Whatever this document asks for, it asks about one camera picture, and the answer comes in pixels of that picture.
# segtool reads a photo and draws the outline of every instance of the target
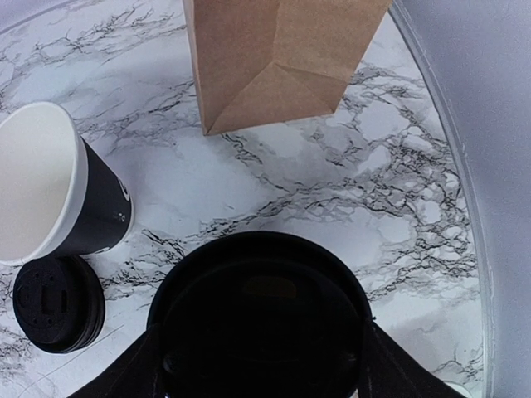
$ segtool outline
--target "marble table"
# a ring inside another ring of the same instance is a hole
[[[88,257],[107,315],[85,350],[34,348],[12,311],[18,269],[0,268],[0,396],[69,395],[144,330],[159,283],[186,253],[251,230],[302,235],[333,251],[386,331],[441,379],[481,396],[465,199],[390,17],[335,115],[204,138],[180,1],[77,0],[0,35],[0,119],[36,100],[71,112],[129,186],[137,222],[125,243]]]

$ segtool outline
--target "coffee cup lid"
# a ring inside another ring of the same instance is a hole
[[[13,307],[29,340],[51,353],[87,347],[105,319],[100,281],[79,256],[47,256],[25,264],[15,280]]]

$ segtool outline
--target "black mug lid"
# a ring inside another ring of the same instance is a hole
[[[175,396],[344,398],[357,387],[366,318],[367,298],[339,259],[256,232],[188,255],[159,288],[149,326],[163,325]]]
[[[100,281],[78,256],[48,256],[25,264],[15,279],[13,307],[29,340],[51,353],[87,347],[105,319]]]

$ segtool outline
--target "paper coffee cup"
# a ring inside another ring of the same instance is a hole
[[[0,264],[108,250],[133,219],[124,184],[62,107],[29,104],[0,124]]]

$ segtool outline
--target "white wall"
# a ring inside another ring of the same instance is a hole
[[[531,2],[396,0],[464,179],[485,286],[486,395],[531,396]]]

